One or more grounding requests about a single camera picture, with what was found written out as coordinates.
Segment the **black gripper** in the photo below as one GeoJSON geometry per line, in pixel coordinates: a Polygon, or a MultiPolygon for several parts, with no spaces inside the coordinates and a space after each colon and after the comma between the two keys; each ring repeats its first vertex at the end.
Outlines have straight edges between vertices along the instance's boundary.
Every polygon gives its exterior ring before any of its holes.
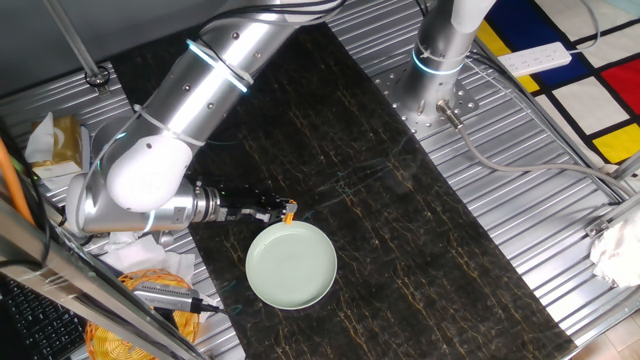
{"type": "Polygon", "coordinates": [[[262,194],[247,186],[219,186],[217,220],[231,222],[244,219],[263,223],[282,221],[287,214],[284,208],[291,198],[275,194],[262,194]]]}

